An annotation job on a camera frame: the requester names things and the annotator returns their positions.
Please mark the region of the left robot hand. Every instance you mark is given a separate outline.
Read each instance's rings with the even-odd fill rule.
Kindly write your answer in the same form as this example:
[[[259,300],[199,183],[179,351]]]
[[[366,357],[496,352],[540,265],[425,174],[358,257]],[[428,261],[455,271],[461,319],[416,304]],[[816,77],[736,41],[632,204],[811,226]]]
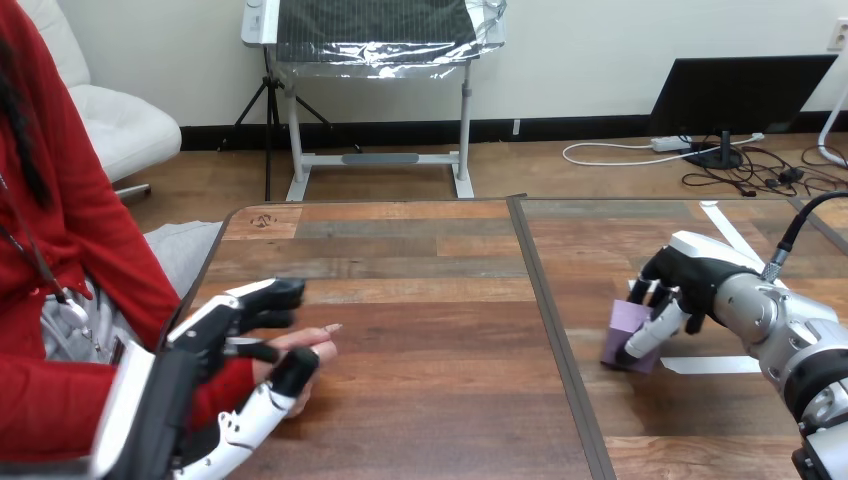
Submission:
[[[129,344],[98,425],[88,478],[224,479],[236,470],[290,413],[320,365],[310,347],[281,354],[247,336],[291,326],[304,290],[304,281],[278,277],[233,288],[181,322],[157,353]],[[196,387],[231,358],[274,369],[241,408],[218,414],[213,442],[188,438]]]

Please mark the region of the person's hand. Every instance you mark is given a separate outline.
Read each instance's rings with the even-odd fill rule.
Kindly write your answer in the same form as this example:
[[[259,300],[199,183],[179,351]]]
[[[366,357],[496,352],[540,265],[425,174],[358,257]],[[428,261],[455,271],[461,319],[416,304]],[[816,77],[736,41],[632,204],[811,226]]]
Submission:
[[[338,349],[333,337],[342,328],[343,325],[340,323],[329,324],[320,328],[306,328],[276,337],[268,341],[268,344],[277,349],[281,355],[296,347],[309,347],[319,357],[320,365],[323,366],[337,357]],[[319,372],[316,371],[302,390],[296,403],[289,410],[287,419],[294,418],[303,412],[312,396],[312,390],[318,378]]]

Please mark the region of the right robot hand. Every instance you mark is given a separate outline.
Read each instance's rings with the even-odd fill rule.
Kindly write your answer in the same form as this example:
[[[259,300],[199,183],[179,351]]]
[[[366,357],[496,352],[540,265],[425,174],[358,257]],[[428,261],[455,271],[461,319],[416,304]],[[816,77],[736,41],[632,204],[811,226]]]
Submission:
[[[632,367],[676,335],[693,335],[714,314],[719,287],[735,275],[759,273],[732,247],[702,234],[678,231],[642,267],[626,301],[651,311],[614,353],[614,365]]]

